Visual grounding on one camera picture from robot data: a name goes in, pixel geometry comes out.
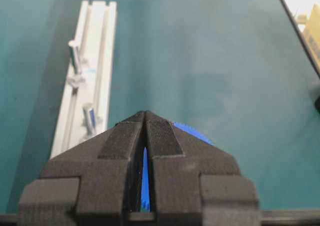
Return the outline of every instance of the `blue gear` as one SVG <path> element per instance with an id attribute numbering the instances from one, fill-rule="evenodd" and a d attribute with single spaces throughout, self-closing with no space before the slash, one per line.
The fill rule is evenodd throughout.
<path id="1" fill-rule="evenodd" d="M 198 139 L 213 145 L 213 143 L 202 133 L 190 127 L 186 124 L 174 122 L 175 127 L 191 134 Z M 149 198 L 149 182 L 148 182 L 148 160 L 147 160 L 147 149 L 144 149 L 143 152 L 143 168 L 142 168 L 142 186 L 141 186 L 141 212 L 149 212 L 150 211 L 150 198 Z"/>

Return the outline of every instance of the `silver pin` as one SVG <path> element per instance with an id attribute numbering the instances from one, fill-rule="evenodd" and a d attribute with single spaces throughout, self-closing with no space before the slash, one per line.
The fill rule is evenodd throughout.
<path id="1" fill-rule="evenodd" d="M 96 116 L 92 103 L 85 103 L 82 107 L 84 114 L 84 124 L 88 136 L 95 135 L 96 130 Z"/>
<path id="2" fill-rule="evenodd" d="M 70 57 L 71 57 L 71 64 L 74 69 L 74 73 L 76 75 L 80 75 L 82 73 L 81 69 L 81 58 L 79 55 L 79 46 L 75 41 L 69 41 L 69 50 L 70 50 Z"/>

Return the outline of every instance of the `gripper jaw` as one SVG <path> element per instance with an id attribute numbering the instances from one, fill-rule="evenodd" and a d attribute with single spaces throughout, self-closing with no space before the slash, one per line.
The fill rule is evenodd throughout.
<path id="1" fill-rule="evenodd" d="M 25 187 L 18 224 L 130 223 L 126 215 L 140 209 L 145 147 L 155 225 L 238 225 L 234 217 L 259 225 L 255 187 L 236 160 L 150 111 L 49 160 Z"/>

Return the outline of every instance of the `black frame edge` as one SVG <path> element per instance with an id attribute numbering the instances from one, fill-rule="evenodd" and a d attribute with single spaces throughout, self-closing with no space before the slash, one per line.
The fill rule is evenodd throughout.
<path id="1" fill-rule="evenodd" d="M 307 45 L 307 43 L 306 43 L 306 41 L 305 41 L 304 36 L 303 36 L 302 33 L 300 32 L 300 30 L 299 30 L 299 28 L 298 28 L 298 26 L 297 26 L 297 24 L 296 24 L 296 22 L 295 22 L 295 19 L 294 19 L 293 16 L 291 15 L 291 12 L 290 12 L 290 10 L 289 10 L 289 8 L 288 8 L 285 0 L 280 0 L 280 2 L 281 2 L 282 6 L 283 6 L 283 8 L 284 8 L 284 11 L 286 12 L 287 16 L 289 17 L 289 20 L 290 20 L 290 22 L 291 22 L 291 24 L 292 24 L 292 27 L 293 27 L 296 35 L 297 35 L 298 38 L 299 38 L 299 41 L 300 41 L 300 43 L 301 43 L 301 45 L 302 45 L 302 47 L 303 47 L 303 49 L 304 49 L 304 52 L 305 52 L 306 56 L 308 57 L 308 59 L 309 59 L 311 65 L 313 66 L 313 69 L 315 70 L 316 74 L 317 74 L 318 77 L 320 78 L 320 72 L 319 72 L 319 70 L 318 70 L 318 68 L 317 68 L 317 63 L 316 63 L 316 61 L 315 61 L 315 59 L 314 59 L 314 57 L 313 57 L 313 55 L 312 55 L 311 50 L 309 49 L 309 46 Z"/>

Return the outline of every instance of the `teal table surface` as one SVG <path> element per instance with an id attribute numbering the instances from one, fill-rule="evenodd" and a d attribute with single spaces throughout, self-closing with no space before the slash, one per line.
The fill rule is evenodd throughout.
<path id="1" fill-rule="evenodd" d="M 320 81 L 280 0 L 104 1 L 109 127 L 146 109 L 189 124 L 236 157 L 261 208 L 320 207 Z M 80 4 L 0 0 L 0 212 L 49 157 Z"/>

